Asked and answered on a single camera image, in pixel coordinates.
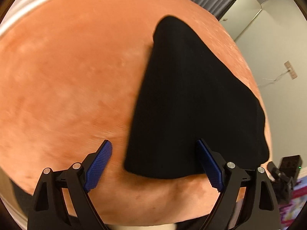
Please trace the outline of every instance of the metal screw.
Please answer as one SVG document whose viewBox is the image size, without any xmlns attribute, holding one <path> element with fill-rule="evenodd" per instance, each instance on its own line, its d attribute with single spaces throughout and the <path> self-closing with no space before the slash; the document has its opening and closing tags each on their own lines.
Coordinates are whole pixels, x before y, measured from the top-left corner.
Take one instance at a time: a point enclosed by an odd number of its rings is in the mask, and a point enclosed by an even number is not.
<svg viewBox="0 0 307 230">
<path fill-rule="evenodd" d="M 81 167 L 81 163 L 74 163 L 73 164 L 73 169 L 78 170 Z"/>
<path fill-rule="evenodd" d="M 264 172 L 265 172 L 264 168 L 262 168 L 262 167 L 258 167 L 258 171 L 259 171 L 260 173 L 264 173 Z"/>
<path fill-rule="evenodd" d="M 227 167 L 233 169 L 235 167 L 235 164 L 232 162 L 227 163 Z"/>
<path fill-rule="evenodd" d="M 45 168 L 44 169 L 44 174 L 49 174 L 49 172 L 50 172 L 50 168 Z"/>
</svg>

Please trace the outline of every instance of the blue gripper pad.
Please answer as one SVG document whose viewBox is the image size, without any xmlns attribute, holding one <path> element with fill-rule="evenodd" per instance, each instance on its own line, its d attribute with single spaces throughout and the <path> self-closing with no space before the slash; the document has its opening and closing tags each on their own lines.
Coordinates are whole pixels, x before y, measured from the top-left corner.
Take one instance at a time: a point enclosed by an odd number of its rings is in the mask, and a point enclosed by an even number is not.
<svg viewBox="0 0 307 230">
<path fill-rule="evenodd" d="M 222 172 L 201 140 L 196 142 L 196 153 L 211 186 L 221 192 L 224 188 Z"/>
<path fill-rule="evenodd" d="M 102 147 L 94 161 L 92 162 L 90 168 L 86 172 L 86 182 L 83 186 L 84 190 L 89 192 L 94 189 L 112 155 L 112 144 L 110 141 L 106 141 L 105 145 Z"/>
</svg>

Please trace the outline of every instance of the black fabric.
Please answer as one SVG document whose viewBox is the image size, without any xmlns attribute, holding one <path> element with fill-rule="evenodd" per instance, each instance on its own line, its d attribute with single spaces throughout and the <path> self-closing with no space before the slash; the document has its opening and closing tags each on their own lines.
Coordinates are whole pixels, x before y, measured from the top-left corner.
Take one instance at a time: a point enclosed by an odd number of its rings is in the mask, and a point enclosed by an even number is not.
<svg viewBox="0 0 307 230">
<path fill-rule="evenodd" d="M 209 215 L 176 223 L 176 230 L 199 230 Z"/>
<path fill-rule="evenodd" d="M 136 103 L 124 167 L 172 179 L 203 173 L 195 142 L 240 168 L 269 158 L 258 99 L 181 20 L 156 27 L 153 50 Z"/>
</svg>

